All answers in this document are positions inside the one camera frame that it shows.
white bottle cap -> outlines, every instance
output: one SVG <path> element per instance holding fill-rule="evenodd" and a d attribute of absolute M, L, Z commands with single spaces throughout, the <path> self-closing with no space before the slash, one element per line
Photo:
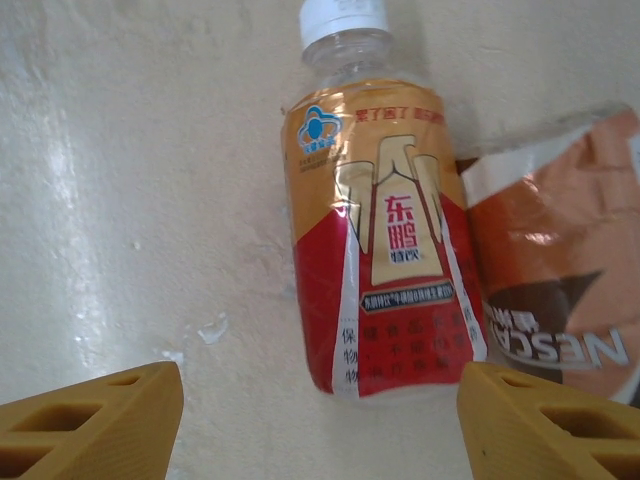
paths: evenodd
<path fill-rule="evenodd" d="M 300 10 L 302 46 L 356 28 L 389 31 L 384 0 L 306 0 Z"/>

brown packaging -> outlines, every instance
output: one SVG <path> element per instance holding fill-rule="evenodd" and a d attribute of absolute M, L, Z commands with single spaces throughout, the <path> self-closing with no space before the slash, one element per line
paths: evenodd
<path fill-rule="evenodd" d="M 485 311 L 521 371 L 640 407 L 640 122 L 625 106 L 463 162 Z"/>

bottle body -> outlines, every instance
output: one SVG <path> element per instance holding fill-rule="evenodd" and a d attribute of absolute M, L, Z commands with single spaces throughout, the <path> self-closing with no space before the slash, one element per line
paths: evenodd
<path fill-rule="evenodd" d="M 442 102 L 390 46 L 367 29 L 311 45 L 283 131 L 309 369 L 353 400 L 429 393 L 486 357 Z"/>

bottle neck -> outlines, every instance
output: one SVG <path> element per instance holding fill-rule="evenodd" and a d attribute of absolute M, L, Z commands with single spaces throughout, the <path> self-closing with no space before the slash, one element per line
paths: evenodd
<path fill-rule="evenodd" d="M 303 53 L 303 62 L 322 76 L 351 76 L 388 66 L 391 34 L 382 30 L 348 30 L 324 37 Z"/>

concrete floor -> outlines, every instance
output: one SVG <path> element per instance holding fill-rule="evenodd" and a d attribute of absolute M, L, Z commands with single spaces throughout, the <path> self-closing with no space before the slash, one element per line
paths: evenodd
<path fill-rule="evenodd" d="M 0 402 L 171 358 L 172 480 L 470 479 L 453 389 L 361 410 L 307 374 L 279 149 L 300 3 L 0 3 Z M 390 3 L 459 148 L 640 108 L 637 0 Z"/>

